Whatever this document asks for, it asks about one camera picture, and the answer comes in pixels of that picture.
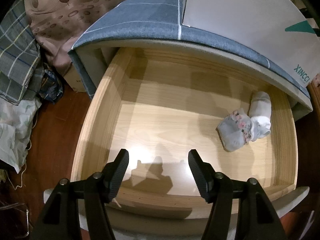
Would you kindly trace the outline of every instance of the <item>blue fabric cover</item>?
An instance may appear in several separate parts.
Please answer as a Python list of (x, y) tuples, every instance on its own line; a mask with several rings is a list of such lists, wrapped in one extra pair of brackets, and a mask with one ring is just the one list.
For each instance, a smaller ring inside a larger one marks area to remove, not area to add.
[(221, 49), (262, 65), (288, 80), (308, 98), (306, 88), (278, 65), (263, 55), (236, 41), (196, 28), (183, 26), (183, 0), (125, 0), (106, 13), (76, 41), (69, 55), (82, 76), (84, 86), (91, 98), (96, 87), (86, 72), (75, 49), (88, 43), (103, 40), (158, 39), (193, 42)]

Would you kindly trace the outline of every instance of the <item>open drawer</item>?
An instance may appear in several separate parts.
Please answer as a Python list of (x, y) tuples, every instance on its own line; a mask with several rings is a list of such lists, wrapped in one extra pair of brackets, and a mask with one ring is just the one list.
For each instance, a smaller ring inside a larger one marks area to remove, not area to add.
[[(217, 125), (240, 107), (248, 112), (258, 90), (271, 98), (271, 134), (226, 152)], [(287, 95), (247, 72), (192, 54), (119, 49), (85, 118), (71, 180), (101, 171), (121, 148), (129, 152), (129, 166), (110, 205), (137, 214), (209, 216), (211, 205), (200, 197), (188, 166), (190, 149), (231, 179), (255, 177), (271, 201), (296, 186), (297, 140)]]

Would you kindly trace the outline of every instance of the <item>silver bolt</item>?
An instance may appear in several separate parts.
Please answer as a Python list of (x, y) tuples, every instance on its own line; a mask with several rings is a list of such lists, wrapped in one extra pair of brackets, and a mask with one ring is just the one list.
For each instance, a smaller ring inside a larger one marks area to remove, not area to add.
[(249, 182), (252, 184), (252, 185), (256, 185), (258, 183), (258, 181), (255, 179), (255, 178), (250, 178), (249, 179)]
[(222, 179), (222, 178), (223, 178), (223, 173), (221, 173), (221, 172), (216, 172), (215, 177), (216, 177), (217, 179)]
[(61, 179), (59, 183), (60, 185), (66, 185), (68, 181), (69, 181), (68, 179), (64, 178), (64, 179)]
[(95, 179), (100, 179), (102, 176), (102, 173), (101, 172), (95, 172), (92, 177), (94, 177)]

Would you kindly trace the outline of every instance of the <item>pair of socks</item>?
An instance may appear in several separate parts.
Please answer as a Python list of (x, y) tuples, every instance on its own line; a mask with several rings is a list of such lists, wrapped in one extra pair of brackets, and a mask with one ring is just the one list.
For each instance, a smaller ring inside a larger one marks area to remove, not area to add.
[(271, 101), (265, 92), (252, 96), (249, 115), (244, 110), (235, 110), (218, 125), (218, 131), (225, 149), (233, 152), (249, 141), (255, 141), (270, 134)]

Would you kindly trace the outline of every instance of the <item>red-brown floor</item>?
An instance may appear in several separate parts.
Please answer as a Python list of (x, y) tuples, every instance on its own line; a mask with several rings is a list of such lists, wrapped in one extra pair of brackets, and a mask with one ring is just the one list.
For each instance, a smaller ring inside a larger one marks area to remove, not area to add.
[[(61, 178), (71, 176), (76, 145), (89, 104), (87, 94), (73, 92), (68, 85), (58, 103), (53, 105), (44, 101), (31, 134), (32, 147), (27, 156), (23, 187), (14, 191), (8, 182), (0, 186), (2, 201), (28, 205), (32, 224), (44, 206), (43, 191), (54, 188)], [(20, 184), (20, 174), (10, 172), (9, 176), (15, 185)], [(281, 221), (289, 234), (297, 221), (296, 214), (289, 213)], [(82, 235), (83, 240), (90, 239), (84, 230)]]

